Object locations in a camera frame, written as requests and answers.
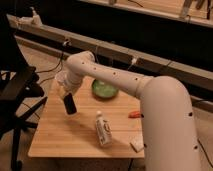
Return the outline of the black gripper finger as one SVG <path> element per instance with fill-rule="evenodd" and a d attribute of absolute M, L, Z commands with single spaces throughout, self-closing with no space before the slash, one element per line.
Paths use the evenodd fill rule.
<path fill-rule="evenodd" d="M 69 115 L 75 114 L 77 112 L 77 109 L 73 100 L 73 96 L 71 94 L 66 95 L 63 99 L 63 102 L 65 105 L 66 112 Z"/>

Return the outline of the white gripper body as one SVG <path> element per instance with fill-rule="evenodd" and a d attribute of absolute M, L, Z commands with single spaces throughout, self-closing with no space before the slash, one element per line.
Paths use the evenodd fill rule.
<path fill-rule="evenodd" d="M 79 78 L 71 78 L 68 74 L 62 77 L 60 96 L 65 98 L 68 94 L 74 95 L 81 86 Z"/>

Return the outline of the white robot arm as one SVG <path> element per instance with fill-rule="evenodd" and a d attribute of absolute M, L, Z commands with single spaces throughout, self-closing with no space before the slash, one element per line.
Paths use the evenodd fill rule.
<path fill-rule="evenodd" d="M 67 58 L 64 104 L 76 112 L 72 95 L 85 76 L 108 83 L 140 100 L 147 171 L 201 171 L 190 95 L 170 76 L 146 76 L 94 62 L 89 51 Z"/>

